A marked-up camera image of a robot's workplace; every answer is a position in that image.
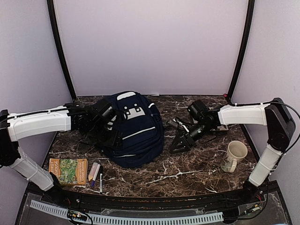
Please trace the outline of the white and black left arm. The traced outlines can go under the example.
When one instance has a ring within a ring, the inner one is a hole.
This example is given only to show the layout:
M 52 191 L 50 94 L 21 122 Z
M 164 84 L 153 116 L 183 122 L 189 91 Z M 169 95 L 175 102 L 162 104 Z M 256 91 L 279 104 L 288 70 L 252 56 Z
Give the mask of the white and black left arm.
M 57 132 L 77 130 L 96 143 L 118 146 L 120 131 L 115 130 L 113 120 L 119 111 L 108 100 L 101 99 L 93 105 L 80 106 L 75 103 L 55 108 L 25 112 L 0 112 L 0 165 L 15 170 L 26 180 L 37 185 L 55 204 L 66 201 L 66 193 L 60 190 L 54 175 L 37 163 L 29 149 L 30 141 L 34 147 L 42 147 L 38 157 L 45 156 L 46 147 Z

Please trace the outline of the green Storey Treehouse book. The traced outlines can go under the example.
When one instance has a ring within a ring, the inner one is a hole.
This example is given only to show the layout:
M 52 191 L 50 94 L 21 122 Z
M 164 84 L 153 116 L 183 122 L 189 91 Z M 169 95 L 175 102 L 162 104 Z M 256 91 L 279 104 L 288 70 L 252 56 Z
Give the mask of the green Storey Treehouse book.
M 87 182 L 88 160 L 49 159 L 49 172 L 53 173 L 63 186 L 85 185 Z

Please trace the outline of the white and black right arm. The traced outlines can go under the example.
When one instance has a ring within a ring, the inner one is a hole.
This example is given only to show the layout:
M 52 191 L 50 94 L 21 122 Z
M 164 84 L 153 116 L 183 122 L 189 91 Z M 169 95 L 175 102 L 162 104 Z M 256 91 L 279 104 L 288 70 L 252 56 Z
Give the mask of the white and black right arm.
M 259 161 L 248 177 L 249 186 L 239 194 L 243 203 L 250 203 L 256 198 L 256 188 L 277 169 L 282 157 L 299 140 L 294 137 L 297 123 L 292 116 L 299 116 L 299 113 L 281 98 L 261 103 L 218 105 L 214 108 L 209 108 L 203 101 L 197 100 L 187 107 L 187 111 L 196 123 L 180 129 L 180 126 L 184 126 L 183 122 L 170 122 L 178 130 L 170 145 L 171 153 L 189 151 L 196 146 L 196 141 L 220 126 L 239 124 L 244 125 L 247 131 L 255 126 L 265 127 L 265 149 L 259 152 Z

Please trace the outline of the navy blue student backpack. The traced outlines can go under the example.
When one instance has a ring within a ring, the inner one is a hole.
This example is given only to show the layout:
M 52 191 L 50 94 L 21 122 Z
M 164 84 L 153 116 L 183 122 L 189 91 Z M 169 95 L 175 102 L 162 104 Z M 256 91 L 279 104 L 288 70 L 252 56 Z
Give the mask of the navy blue student backpack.
M 155 103 L 146 96 L 125 91 L 106 96 L 84 107 L 78 126 L 106 157 L 123 168 L 136 168 L 159 156 L 164 148 L 164 126 Z M 114 127 L 123 133 L 122 146 L 103 146 L 98 137 L 105 129 L 104 121 L 117 116 Z

